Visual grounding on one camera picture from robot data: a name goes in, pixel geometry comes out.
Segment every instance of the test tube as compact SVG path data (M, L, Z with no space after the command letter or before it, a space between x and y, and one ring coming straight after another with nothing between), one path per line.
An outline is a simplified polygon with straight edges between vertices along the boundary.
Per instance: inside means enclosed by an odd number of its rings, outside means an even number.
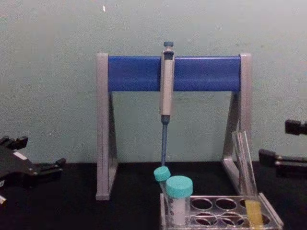
M168 216L172 227L189 225L192 193L193 182L188 177L172 176L166 181Z
M159 182L164 198L167 199L167 195L165 192L165 183L166 180L171 176L169 169L166 166L161 166L159 168L156 168L153 174L155 180Z

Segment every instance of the black countertop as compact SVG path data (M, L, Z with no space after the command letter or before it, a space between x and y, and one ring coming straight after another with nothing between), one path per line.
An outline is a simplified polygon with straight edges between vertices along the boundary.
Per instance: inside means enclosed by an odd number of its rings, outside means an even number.
M167 164L173 175L190 177L194 195L236 195L221 163ZM158 163L120 164L110 201L95 200L96 165L68 164L61 180L33 189L8 187L0 207L0 230L158 230L159 193L153 171ZM307 230L307 180L276 178L275 170L254 163L263 192L285 230Z

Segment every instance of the wall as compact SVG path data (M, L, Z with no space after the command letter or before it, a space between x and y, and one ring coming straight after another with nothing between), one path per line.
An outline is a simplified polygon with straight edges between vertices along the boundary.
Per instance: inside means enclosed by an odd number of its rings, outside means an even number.
M35 162L95 162L95 54L253 55L253 159L259 148L306 155L284 121L306 119L307 3L301 0L0 2L0 135L28 135ZM169 161L221 157L228 92L175 93ZM158 161L156 92L115 93L118 157Z

